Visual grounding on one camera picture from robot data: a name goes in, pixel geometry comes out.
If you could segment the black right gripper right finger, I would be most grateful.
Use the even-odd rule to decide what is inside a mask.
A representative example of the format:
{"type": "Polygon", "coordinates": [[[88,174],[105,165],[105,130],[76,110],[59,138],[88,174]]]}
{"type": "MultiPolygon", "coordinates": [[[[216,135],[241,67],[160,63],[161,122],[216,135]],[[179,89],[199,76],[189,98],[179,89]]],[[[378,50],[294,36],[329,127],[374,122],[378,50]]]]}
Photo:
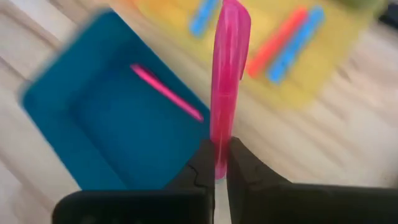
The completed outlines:
{"type": "Polygon", "coordinates": [[[397,223],[397,190],[293,183],[232,138],[227,187],[233,223],[397,223]]]}

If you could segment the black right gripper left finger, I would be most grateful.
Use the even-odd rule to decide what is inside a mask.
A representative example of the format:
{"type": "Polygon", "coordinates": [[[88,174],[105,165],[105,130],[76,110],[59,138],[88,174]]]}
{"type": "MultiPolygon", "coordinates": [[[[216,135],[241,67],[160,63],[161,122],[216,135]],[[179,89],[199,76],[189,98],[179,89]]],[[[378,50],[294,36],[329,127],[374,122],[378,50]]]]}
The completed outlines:
{"type": "Polygon", "coordinates": [[[53,224],[200,223],[215,212],[214,145],[204,140],[180,172],[160,190],[81,190],[62,198],[53,224]]]}

